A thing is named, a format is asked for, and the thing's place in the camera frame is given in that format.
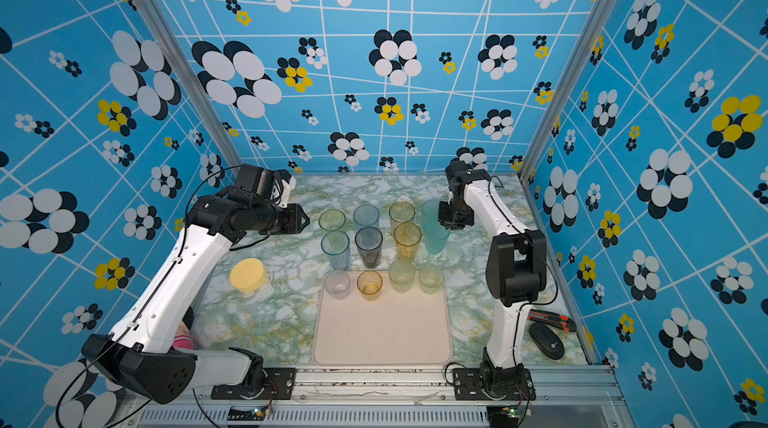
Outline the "short light green glass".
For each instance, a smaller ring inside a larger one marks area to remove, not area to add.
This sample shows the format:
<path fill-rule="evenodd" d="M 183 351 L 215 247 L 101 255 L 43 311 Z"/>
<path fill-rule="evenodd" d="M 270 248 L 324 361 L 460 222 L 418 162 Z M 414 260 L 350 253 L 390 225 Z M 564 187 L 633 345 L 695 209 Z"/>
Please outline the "short light green glass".
<path fill-rule="evenodd" d="M 398 293 L 410 290 L 415 279 L 416 269 L 408 259 L 397 259 L 388 268 L 392 288 Z"/>

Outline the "tall green glass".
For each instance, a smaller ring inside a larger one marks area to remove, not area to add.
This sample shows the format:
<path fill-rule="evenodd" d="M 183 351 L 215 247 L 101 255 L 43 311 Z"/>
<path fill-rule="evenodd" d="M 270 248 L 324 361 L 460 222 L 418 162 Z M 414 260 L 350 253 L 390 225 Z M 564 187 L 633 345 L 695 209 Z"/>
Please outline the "tall green glass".
<path fill-rule="evenodd" d="M 326 210 L 318 219 L 319 227 L 326 232 L 341 230 L 345 223 L 346 215 L 339 209 Z"/>

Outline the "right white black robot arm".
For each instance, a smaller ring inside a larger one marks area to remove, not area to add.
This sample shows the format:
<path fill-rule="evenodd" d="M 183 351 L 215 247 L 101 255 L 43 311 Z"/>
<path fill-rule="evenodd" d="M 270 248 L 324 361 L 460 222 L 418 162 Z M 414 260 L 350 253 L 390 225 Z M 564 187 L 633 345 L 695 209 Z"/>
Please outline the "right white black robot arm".
<path fill-rule="evenodd" d="M 456 159 L 445 173 L 450 195 L 439 204 L 440 224 L 460 230 L 480 222 L 491 236 L 485 281 L 497 304 L 480 373 L 483 389 L 501 398 L 527 385 L 522 340 L 528 314 L 547 284 L 546 239 L 513 215 L 486 170 Z"/>

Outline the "short clear glass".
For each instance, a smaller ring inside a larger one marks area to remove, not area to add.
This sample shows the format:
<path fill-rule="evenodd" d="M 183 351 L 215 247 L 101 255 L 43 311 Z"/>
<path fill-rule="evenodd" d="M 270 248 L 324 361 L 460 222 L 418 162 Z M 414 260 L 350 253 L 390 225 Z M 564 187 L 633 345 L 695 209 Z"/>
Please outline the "short clear glass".
<path fill-rule="evenodd" d="M 324 278 L 323 286 L 332 298 L 343 300 L 350 293 L 351 279 L 347 271 L 332 270 Z"/>

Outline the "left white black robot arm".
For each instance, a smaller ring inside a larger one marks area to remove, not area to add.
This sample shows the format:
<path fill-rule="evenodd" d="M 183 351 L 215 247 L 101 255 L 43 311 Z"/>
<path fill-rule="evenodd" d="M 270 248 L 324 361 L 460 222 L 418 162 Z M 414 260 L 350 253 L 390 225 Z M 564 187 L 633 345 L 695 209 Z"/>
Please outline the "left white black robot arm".
<path fill-rule="evenodd" d="M 232 185 L 186 208 L 178 241 L 148 287 L 108 334 L 90 336 L 81 349 L 89 366 L 111 382 L 158 404 L 206 386 L 234 386 L 253 396 L 267 383 L 263 358 L 252 351 L 173 345 L 216 264 L 248 232 L 298 234 L 310 223 L 289 200 L 296 186 L 291 173 L 247 164 L 236 171 Z"/>

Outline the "short amber glass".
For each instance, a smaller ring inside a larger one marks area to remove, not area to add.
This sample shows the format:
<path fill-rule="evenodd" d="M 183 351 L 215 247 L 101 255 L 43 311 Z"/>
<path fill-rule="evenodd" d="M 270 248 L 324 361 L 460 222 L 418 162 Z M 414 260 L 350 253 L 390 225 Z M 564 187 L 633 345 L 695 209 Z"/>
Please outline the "short amber glass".
<path fill-rule="evenodd" d="M 375 301 L 381 295 L 383 278 L 377 271 L 361 272 L 357 278 L 356 285 L 365 300 Z"/>

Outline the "short pale green glass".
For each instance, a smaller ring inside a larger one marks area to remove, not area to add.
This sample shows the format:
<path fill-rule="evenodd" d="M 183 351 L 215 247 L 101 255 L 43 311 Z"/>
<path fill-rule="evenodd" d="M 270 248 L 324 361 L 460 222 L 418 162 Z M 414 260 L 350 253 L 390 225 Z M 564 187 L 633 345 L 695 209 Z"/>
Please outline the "short pale green glass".
<path fill-rule="evenodd" d="M 441 268 L 433 264 L 425 265 L 419 271 L 421 290 L 428 295 L 436 294 L 444 284 L 444 274 Z"/>

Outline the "tall teal front glass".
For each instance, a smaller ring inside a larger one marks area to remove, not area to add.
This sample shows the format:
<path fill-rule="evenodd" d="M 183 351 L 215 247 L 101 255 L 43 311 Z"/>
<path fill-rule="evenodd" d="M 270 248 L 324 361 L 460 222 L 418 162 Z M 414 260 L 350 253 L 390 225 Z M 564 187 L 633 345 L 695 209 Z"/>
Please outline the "tall teal front glass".
<path fill-rule="evenodd" d="M 424 225 L 424 243 L 428 253 L 439 254 L 445 248 L 450 230 L 439 221 L 430 220 Z"/>

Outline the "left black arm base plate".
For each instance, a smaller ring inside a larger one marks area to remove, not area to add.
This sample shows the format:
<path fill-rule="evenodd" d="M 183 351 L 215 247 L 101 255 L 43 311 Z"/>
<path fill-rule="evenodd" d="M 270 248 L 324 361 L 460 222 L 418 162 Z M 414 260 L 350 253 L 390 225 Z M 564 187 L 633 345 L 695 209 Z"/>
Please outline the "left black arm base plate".
<path fill-rule="evenodd" d="M 214 400 L 289 400 L 297 375 L 296 368 L 263 368 L 248 375 L 237 385 L 217 385 L 211 391 Z"/>

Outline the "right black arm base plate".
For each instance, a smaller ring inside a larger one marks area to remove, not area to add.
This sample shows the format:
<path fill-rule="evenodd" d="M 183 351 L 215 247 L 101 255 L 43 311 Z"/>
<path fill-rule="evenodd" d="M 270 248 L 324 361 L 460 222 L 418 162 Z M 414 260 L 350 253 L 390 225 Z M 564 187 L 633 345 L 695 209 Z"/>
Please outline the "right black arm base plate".
<path fill-rule="evenodd" d="M 526 368 L 490 371 L 455 368 L 449 375 L 457 401 L 526 402 L 537 398 L 531 373 Z"/>

